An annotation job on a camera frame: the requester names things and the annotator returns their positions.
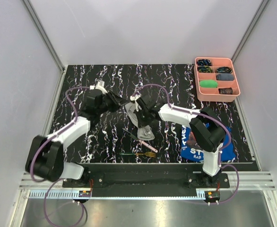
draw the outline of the white wall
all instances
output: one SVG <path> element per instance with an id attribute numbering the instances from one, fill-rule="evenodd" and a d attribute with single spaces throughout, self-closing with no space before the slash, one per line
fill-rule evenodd
<path id="1" fill-rule="evenodd" d="M 31 0 L 63 64 L 231 57 L 261 0 Z"/>
<path id="2" fill-rule="evenodd" d="M 240 101 L 260 163 L 277 188 L 277 1 L 271 1 L 235 63 Z"/>
<path id="3" fill-rule="evenodd" d="M 21 1 L 0 0 L 0 227 L 6 226 L 59 75 Z"/>

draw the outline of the pink storage box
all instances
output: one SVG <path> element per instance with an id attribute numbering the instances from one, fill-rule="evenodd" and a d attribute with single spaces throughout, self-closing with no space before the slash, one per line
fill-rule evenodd
<path id="1" fill-rule="evenodd" d="M 197 69 L 198 65 L 196 62 L 200 59 L 208 59 L 211 61 L 212 66 L 210 66 L 210 68 L 212 69 L 213 73 L 198 72 L 198 69 Z M 219 74 L 219 73 L 216 73 L 216 70 L 217 70 L 217 68 L 223 67 L 223 66 L 230 67 L 233 70 L 233 72 L 231 73 L 234 76 L 233 81 L 216 80 L 216 75 Z M 236 74 L 234 71 L 232 61 L 229 58 L 198 57 L 195 59 L 194 73 L 195 73 L 197 98 L 199 101 L 232 102 L 241 93 L 239 86 L 238 86 L 238 82 L 237 82 L 237 78 L 236 78 Z M 205 80 L 205 79 L 216 80 L 218 83 L 218 88 L 200 87 L 199 82 L 201 80 Z M 233 95 L 221 95 L 218 91 L 219 88 L 229 88 L 229 87 L 232 88 Z"/>

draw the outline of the black marble tabletop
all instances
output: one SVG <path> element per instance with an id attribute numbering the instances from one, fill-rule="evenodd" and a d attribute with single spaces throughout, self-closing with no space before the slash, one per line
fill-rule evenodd
<path id="1" fill-rule="evenodd" d="M 74 118 L 74 113 L 64 95 L 71 87 L 95 85 L 105 82 L 105 88 L 128 99 L 135 88 L 155 83 L 166 87 L 172 103 L 185 108 L 211 107 L 222 123 L 231 129 L 236 159 L 234 162 L 251 162 L 249 147 L 235 103 L 201 102 L 197 99 L 193 64 L 165 65 L 69 65 L 61 89 L 60 98 L 52 122 L 51 132 L 60 129 Z M 143 88 L 158 102 L 166 99 L 165 93 L 156 87 Z M 70 95 L 77 108 L 84 100 L 85 92 L 73 91 Z M 155 139 L 148 141 L 158 149 L 156 158 L 122 156 L 121 152 L 149 151 L 123 131 L 136 135 L 137 129 L 129 121 L 124 108 L 116 113 L 105 113 L 96 127 L 81 136 L 65 150 L 65 161 L 81 163 L 181 163 L 191 162 L 180 156 L 181 126 L 171 122 L 154 122 L 151 125 Z"/>

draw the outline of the blue cloth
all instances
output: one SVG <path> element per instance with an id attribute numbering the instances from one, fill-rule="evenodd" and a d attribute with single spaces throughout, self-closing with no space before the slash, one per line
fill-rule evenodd
<path id="1" fill-rule="evenodd" d="M 188 127 L 182 127 L 182 150 L 181 157 L 189 159 L 191 161 L 200 162 L 204 160 L 204 154 L 201 148 L 197 145 L 193 133 L 191 133 L 191 129 Z M 226 135 L 224 139 L 224 145 L 228 142 L 228 136 Z M 223 149 L 223 153 L 221 156 L 221 161 L 231 161 L 235 158 L 235 154 L 233 152 L 233 144 L 230 143 L 228 147 Z"/>

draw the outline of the reflective gray surface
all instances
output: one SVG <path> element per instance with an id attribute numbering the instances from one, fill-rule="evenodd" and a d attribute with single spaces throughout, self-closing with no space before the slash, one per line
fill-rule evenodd
<path id="1" fill-rule="evenodd" d="M 222 192 L 223 198 L 231 195 Z M 67 200 L 48 200 L 52 213 Z M 82 227 L 272 227 L 262 192 L 238 192 L 223 205 L 195 205 L 185 201 L 91 200 L 85 203 L 88 221 Z M 73 225 L 81 208 L 68 204 L 50 216 L 59 226 Z M 43 218 L 43 200 L 29 199 L 22 227 L 50 226 Z"/>

